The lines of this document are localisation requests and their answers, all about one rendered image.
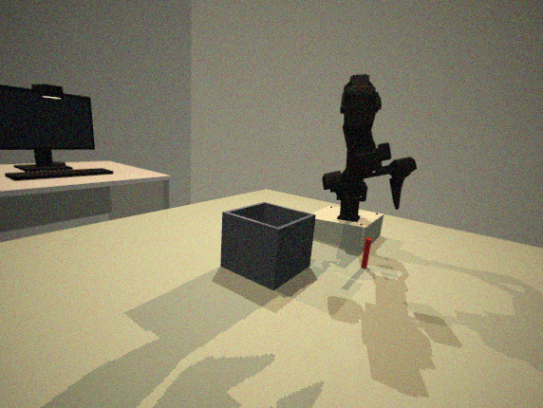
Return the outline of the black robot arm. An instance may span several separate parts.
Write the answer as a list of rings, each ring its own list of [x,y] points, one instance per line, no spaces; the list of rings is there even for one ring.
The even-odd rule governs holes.
[[[379,92],[376,92],[376,87],[369,81],[369,75],[351,76],[350,82],[344,86],[340,106],[340,114],[344,114],[343,132],[346,145],[359,139],[372,139],[371,127],[379,109],[382,109],[382,100]],[[378,149],[375,143],[369,143],[367,146],[368,149],[361,151],[358,150],[358,146],[351,148],[352,171],[362,172],[366,169],[381,168],[381,161],[392,159],[389,143],[378,144]],[[342,175],[351,173],[351,168],[346,151],[346,168]],[[336,200],[341,200],[340,214],[337,219],[358,221],[359,201],[366,200],[365,182],[363,179],[358,179],[343,184],[346,184],[353,217],[337,195]]]

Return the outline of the red peg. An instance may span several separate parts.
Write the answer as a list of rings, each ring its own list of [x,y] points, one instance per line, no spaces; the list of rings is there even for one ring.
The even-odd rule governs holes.
[[[362,264],[361,264],[361,268],[363,268],[363,269],[366,269],[367,259],[368,259],[368,254],[369,254],[369,248],[370,248],[370,242],[371,242],[370,238],[365,239],[365,246],[364,246],[363,258],[362,258]]]

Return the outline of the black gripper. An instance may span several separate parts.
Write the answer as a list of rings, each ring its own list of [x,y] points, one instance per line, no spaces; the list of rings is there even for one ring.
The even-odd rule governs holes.
[[[358,150],[364,150],[368,149],[368,144],[374,143],[373,139],[359,139],[356,141],[351,142],[346,146],[348,159],[350,163],[351,168],[351,148],[358,146]],[[352,171],[348,174],[341,174],[341,171],[326,173],[323,175],[322,181],[323,181],[323,187],[324,190],[330,189],[331,193],[335,193],[338,195],[338,197],[342,200],[344,203],[347,211],[349,212],[350,216],[353,217],[353,211],[350,205],[350,201],[346,192],[346,184],[343,184],[344,182],[349,182],[353,180],[358,179],[364,179],[374,176],[383,176],[383,175],[392,175],[392,178],[390,179],[390,185],[393,195],[393,201],[396,210],[400,208],[400,201],[401,201],[401,193],[402,193],[402,187],[403,182],[406,177],[410,176],[413,171],[417,169],[416,161],[410,157],[410,158],[401,158],[393,160],[388,166],[383,166],[381,168],[371,168],[366,169],[362,172],[356,172]],[[372,173],[374,172],[375,173]]]

